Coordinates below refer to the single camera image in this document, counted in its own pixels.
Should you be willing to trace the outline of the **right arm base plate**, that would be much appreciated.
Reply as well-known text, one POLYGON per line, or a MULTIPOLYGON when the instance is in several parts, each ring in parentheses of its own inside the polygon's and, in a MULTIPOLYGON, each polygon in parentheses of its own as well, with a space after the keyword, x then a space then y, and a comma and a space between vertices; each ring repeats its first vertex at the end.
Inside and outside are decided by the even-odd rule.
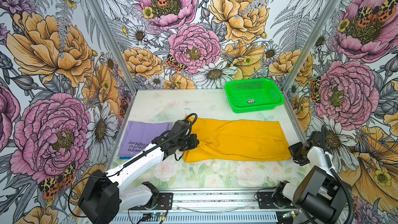
POLYGON ((271 191, 260 191, 255 194, 259 209, 278 209, 271 191))

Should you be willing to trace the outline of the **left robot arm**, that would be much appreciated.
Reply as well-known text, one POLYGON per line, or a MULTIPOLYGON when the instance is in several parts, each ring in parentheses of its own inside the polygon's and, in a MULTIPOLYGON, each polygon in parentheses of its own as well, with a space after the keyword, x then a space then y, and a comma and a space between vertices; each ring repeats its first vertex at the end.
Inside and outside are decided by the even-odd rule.
POLYGON ((196 120, 197 115, 190 114, 176 121, 170 130, 154 138, 147 148, 127 162, 106 172, 96 170, 86 177, 78 201, 85 217, 93 224, 108 224, 122 211, 135 207, 154 209, 161 202, 157 187, 147 181, 135 188, 129 186, 177 151, 184 153, 197 148, 199 140, 191 132, 196 120))

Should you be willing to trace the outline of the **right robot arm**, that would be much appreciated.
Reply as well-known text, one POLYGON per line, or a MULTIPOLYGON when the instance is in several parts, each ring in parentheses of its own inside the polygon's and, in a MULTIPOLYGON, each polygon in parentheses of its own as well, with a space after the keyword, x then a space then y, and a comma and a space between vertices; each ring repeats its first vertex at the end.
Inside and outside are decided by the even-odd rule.
POLYGON ((308 164, 311 170, 298 186, 286 180, 280 182, 272 195, 273 202, 279 208, 292 205, 300 209, 312 224, 316 220, 334 224, 348 207, 345 223, 351 224, 356 211, 352 188, 341 179, 332 163, 333 155, 326 146, 327 132, 323 125, 306 142, 289 146, 293 161, 300 166, 308 164))

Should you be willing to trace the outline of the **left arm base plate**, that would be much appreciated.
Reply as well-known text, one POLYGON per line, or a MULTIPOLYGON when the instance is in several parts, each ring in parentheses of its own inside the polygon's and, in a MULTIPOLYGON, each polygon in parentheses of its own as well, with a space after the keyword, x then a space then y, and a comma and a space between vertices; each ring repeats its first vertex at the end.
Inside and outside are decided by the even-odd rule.
POLYGON ((173 207, 174 194, 171 192, 161 192, 155 197, 154 210, 171 210, 173 207))

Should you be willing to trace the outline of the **yellow t shirt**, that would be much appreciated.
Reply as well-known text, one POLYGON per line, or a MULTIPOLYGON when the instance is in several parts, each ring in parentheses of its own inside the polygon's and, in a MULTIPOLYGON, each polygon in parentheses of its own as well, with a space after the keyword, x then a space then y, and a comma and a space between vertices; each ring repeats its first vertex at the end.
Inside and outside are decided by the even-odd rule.
POLYGON ((187 151, 186 163, 204 160, 284 161, 289 144, 277 121, 214 120, 199 118, 192 127, 199 145, 187 151))

